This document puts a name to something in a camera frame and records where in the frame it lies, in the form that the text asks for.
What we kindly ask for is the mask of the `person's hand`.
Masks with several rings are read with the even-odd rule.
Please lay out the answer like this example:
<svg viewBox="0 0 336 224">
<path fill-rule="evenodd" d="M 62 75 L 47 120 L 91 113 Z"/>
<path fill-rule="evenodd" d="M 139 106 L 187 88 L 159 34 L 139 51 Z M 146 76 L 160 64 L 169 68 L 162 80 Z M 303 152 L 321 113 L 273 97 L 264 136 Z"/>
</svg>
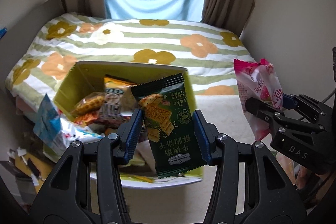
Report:
<svg viewBox="0 0 336 224">
<path fill-rule="evenodd" d="M 298 190 L 302 190 L 303 188 L 305 188 L 306 183 L 308 182 L 309 178 L 312 178 L 313 176 L 317 176 L 319 179 L 325 181 L 329 177 L 330 174 L 331 174 L 330 171 L 323 175 L 315 174 L 311 170 L 308 170 L 307 168 L 305 168 L 304 166 L 299 165 L 297 177 L 295 179 L 295 185 Z"/>
</svg>

